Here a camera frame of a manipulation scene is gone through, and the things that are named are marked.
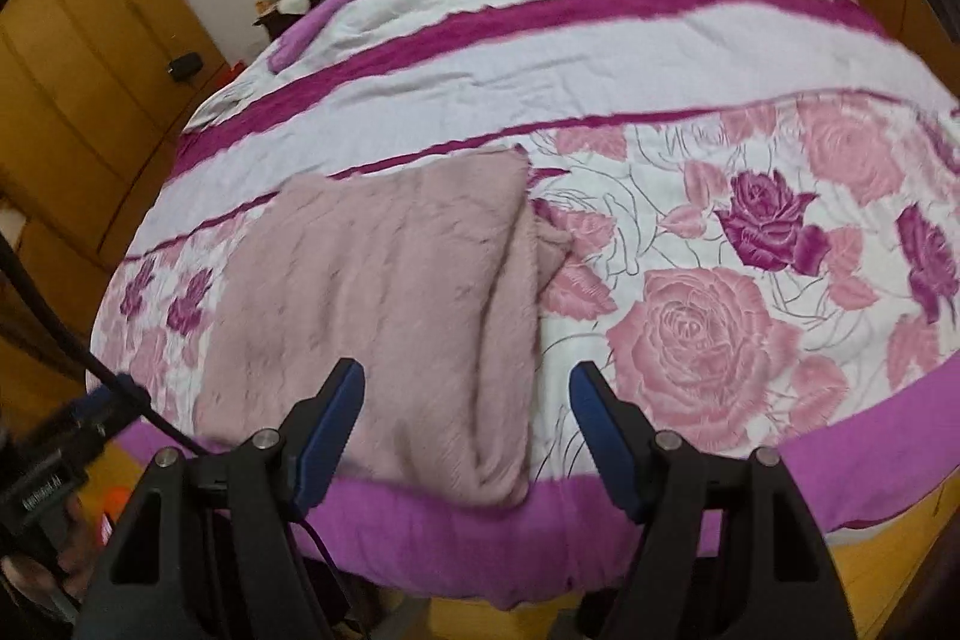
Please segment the person's left hand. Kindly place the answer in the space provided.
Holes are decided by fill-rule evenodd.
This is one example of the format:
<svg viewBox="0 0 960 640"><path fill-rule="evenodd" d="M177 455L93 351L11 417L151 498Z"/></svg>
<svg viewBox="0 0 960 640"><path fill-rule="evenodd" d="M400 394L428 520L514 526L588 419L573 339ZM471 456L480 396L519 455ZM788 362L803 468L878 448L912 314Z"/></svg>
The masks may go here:
<svg viewBox="0 0 960 640"><path fill-rule="evenodd" d="M67 541L60 546L57 564L62 571L59 581L71 598L83 601L103 550L103 541L96 521L86 513L78 497L65 503L68 516Z"/></svg>

